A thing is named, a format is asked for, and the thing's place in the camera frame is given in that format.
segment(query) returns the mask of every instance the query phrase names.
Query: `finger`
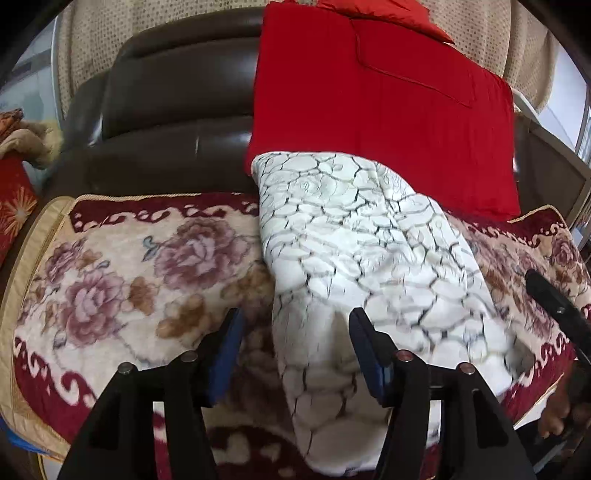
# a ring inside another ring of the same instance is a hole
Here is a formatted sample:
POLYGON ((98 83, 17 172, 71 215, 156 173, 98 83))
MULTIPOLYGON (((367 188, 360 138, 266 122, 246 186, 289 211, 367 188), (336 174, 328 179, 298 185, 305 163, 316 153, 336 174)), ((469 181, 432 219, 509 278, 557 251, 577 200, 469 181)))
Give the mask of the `finger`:
POLYGON ((581 403, 573 408, 573 420, 578 425, 589 428, 591 423, 591 403, 581 403))
POLYGON ((564 422, 550 410, 544 410, 538 421, 538 433, 542 438, 548 438, 550 433, 560 435, 564 430, 564 422))
POLYGON ((574 365, 574 363, 570 363, 564 369, 564 374, 562 375, 562 377, 560 377, 560 380, 558 381, 558 385, 556 385, 556 393, 559 393, 559 394, 564 393, 564 394, 568 395, 570 377, 573 376, 573 365, 574 365))
POLYGON ((549 410, 556 417, 565 419, 570 413, 569 395, 565 391, 556 391, 549 396, 545 410, 549 410))

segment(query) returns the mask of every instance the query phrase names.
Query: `red cushion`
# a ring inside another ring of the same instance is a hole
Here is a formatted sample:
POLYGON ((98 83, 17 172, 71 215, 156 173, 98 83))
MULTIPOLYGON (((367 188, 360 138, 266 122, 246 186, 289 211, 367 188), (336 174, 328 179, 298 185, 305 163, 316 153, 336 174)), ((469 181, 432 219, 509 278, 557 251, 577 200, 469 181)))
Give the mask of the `red cushion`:
POLYGON ((16 153, 0 158, 0 265, 36 204, 22 158, 16 153))
POLYGON ((508 220, 519 215, 512 101, 504 80, 425 35, 272 2, 245 167, 268 151, 345 152, 445 208, 508 220))
POLYGON ((319 0, 318 7, 353 18, 392 22, 442 42, 453 39, 429 20, 429 9, 416 0, 319 0))

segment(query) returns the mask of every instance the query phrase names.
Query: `red border pattern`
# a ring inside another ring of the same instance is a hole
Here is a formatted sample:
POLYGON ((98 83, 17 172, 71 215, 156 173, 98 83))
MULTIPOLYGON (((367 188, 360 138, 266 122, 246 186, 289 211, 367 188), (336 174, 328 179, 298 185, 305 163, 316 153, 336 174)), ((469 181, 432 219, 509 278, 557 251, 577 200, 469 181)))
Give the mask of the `red border pattern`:
POLYGON ((542 367, 540 360, 535 362, 534 378, 529 386, 517 383, 505 393, 501 406, 513 423, 517 423, 533 408, 576 358, 573 346, 563 335, 558 337, 558 344, 561 347, 560 352, 549 343, 542 347, 541 355, 546 364, 542 367))
POLYGON ((245 215, 258 216, 258 196, 246 193, 198 193, 181 196, 154 196, 137 200, 87 199, 77 202, 70 212, 70 222, 76 233, 84 226, 95 222, 98 225, 116 225, 125 221, 123 213, 133 213, 142 222, 157 223, 170 215, 166 210, 175 208, 184 217, 217 216, 224 218, 226 212, 219 209, 205 214, 212 206, 229 206, 245 215))
POLYGON ((14 346, 16 349, 20 348, 18 355, 14 355, 13 368, 22 396, 45 424, 53 428, 68 443, 72 443, 90 413, 90 407, 85 404, 84 397, 89 395, 94 403, 96 401, 94 392, 82 376, 75 372, 66 372, 60 379, 61 386, 71 390, 77 385, 79 391, 78 402, 70 405, 57 392, 47 362, 34 353, 31 355, 31 365, 29 365, 27 344, 17 337, 14 339, 14 346), (38 368, 36 376, 31 373, 31 366, 38 368))
POLYGON ((448 213, 464 223, 469 223, 469 228, 472 231, 484 233, 491 238, 499 238, 501 235, 506 236, 532 248, 540 244, 540 240, 536 239, 537 235, 552 236, 560 228, 567 229, 562 217, 550 207, 537 210, 524 218, 516 219, 514 223, 498 222, 459 212, 448 211, 448 213))

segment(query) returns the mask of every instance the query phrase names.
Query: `floral blanket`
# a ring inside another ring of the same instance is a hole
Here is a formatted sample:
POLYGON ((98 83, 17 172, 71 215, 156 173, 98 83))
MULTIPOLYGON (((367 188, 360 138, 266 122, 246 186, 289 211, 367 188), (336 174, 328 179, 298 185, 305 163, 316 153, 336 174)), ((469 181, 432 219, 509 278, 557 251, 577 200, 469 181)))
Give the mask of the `floral blanket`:
POLYGON ((591 280, 564 219, 551 206, 508 223, 448 215, 466 238, 496 311, 533 357, 522 356, 526 374, 507 392, 502 404, 513 421, 519 420, 555 383, 574 359, 558 324, 525 291, 525 272, 533 268, 581 310, 591 314, 591 280))
MULTIPOLYGON (((42 428, 72 442, 120 362, 139 368, 167 363, 216 328, 227 308, 241 306, 248 328, 229 394, 204 409, 220 478, 325 478, 296 447, 275 360, 274 279, 262 262, 258 214, 257 199, 243 194, 79 198, 52 233, 11 330, 14 407, 27 403, 42 428)), ((573 358, 564 336, 527 302, 524 268, 535 264, 585 314, 591 309, 589 276, 550 207, 514 223, 451 215, 447 221, 473 251, 498 316, 523 325, 515 327, 515 336, 531 355, 520 356, 524 373, 502 399, 517 421, 573 358)), ((301 378, 313 386, 313 376, 301 378)), ((363 386, 360 380, 352 389, 363 386)), ((302 400, 300 407, 311 412, 316 403, 302 400)), ((378 423, 384 422, 385 413, 378 423)), ((25 438, 25 432, 31 435, 31 429, 12 427, 25 438)), ((161 406, 155 408, 154 434, 159 477, 170 480, 161 406)), ((62 451, 27 439, 49 452, 62 451)), ((431 448, 423 478, 435 465, 431 448)))

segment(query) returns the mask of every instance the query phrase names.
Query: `white blanket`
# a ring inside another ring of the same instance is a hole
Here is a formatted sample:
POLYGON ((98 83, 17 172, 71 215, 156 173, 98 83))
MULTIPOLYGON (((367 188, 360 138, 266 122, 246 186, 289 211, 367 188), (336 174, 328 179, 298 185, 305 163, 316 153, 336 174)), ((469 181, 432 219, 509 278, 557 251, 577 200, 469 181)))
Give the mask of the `white blanket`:
MULTIPOLYGON (((399 348, 443 367, 472 362, 495 394, 509 388, 515 337, 433 199, 374 161, 340 153, 266 153, 252 172, 275 278, 275 350, 312 468, 373 468, 384 442, 388 412, 369 395, 348 335, 354 307, 399 348)), ((433 406, 431 443, 438 413, 433 406)))

